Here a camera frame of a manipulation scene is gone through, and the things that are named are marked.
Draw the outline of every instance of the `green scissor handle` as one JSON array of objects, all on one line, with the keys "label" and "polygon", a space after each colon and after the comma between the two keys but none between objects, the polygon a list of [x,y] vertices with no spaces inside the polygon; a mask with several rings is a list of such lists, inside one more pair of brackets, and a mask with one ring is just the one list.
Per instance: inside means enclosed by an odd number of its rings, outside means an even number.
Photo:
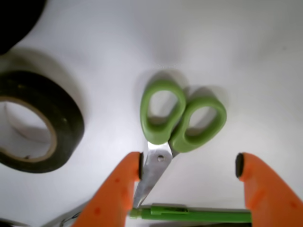
[{"label": "green scissor handle", "polygon": [[[198,135],[188,136],[186,130],[192,114],[199,108],[212,107],[217,114],[213,121]],[[192,151],[212,139],[226,122],[226,110],[222,103],[213,97],[198,97],[186,106],[182,119],[170,138],[170,146],[177,152]]]},{"label": "green scissor handle", "polygon": [[[177,105],[170,113],[167,121],[162,124],[152,124],[148,120],[147,112],[150,99],[158,91],[170,91],[177,97]],[[171,133],[181,118],[186,107],[186,98],[182,89],[170,80],[157,80],[150,84],[141,100],[140,118],[145,138],[152,144],[163,144],[170,139]]]}]

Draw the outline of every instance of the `scissors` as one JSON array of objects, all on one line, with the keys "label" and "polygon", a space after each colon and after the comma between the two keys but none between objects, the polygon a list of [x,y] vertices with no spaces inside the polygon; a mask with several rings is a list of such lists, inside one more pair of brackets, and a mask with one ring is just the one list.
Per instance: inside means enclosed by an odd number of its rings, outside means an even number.
[{"label": "scissors", "polygon": [[[148,106],[150,98],[158,91],[172,92],[178,102],[166,122],[153,124],[147,116]],[[214,108],[216,116],[200,134],[189,136],[186,130],[190,118],[202,107]],[[223,104],[214,97],[198,97],[187,103],[182,89],[173,81],[161,79],[151,83],[141,100],[140,120],[147,139],[148,153],[143,176],[134,195],[133,208],[141,206],[176,154],[190,152],[207,143],[222,129],[226,117]]]}]

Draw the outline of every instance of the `orange plastic piece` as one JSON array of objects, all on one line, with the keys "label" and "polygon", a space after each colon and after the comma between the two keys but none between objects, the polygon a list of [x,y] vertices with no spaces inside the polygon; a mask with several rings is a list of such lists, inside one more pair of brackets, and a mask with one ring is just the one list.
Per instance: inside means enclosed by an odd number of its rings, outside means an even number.
[{"label": "orange plastic piece", "polygon": [[128,154],[105,180],[73,227],[124,227],[140,178],[141,153]]},{"label": "orange plastic piece", "polygon": [[303,203],[299,197],[260,158],[242,155],[237,175],[244,182],[245,205],[251,211],[252,226],[302,227]]}]

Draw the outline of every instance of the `green plastic rod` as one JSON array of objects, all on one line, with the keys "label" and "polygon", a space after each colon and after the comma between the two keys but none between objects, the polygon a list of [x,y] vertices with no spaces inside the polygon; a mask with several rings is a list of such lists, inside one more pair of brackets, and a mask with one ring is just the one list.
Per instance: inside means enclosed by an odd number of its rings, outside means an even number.
[{"label": "green plastic rod", "polygon": [[133,209],[130,218],[165,221],[214,222],[214,223],[251,223],[249,212],[197,211],[187,208],[151,207]]}]

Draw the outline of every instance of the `white table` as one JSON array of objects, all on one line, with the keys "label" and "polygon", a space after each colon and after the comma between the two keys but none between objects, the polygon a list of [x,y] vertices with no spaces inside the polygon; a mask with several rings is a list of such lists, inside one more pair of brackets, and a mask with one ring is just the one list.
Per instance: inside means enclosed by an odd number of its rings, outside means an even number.
[{"label": "white table", "polygon": [[126,154],[146,149],[140,99],[156,72],[171,69],[190,93],[211,90],[228,120],[213,140],[173,160],[145,204],[244,208],[234,167],[243,151],[303,198],[302,10],[299,0],[50,0],[6,58],[62,86],[83,113],[85,135],[51,173],[0,165],[1,217],[37,227],[90,199]]}]

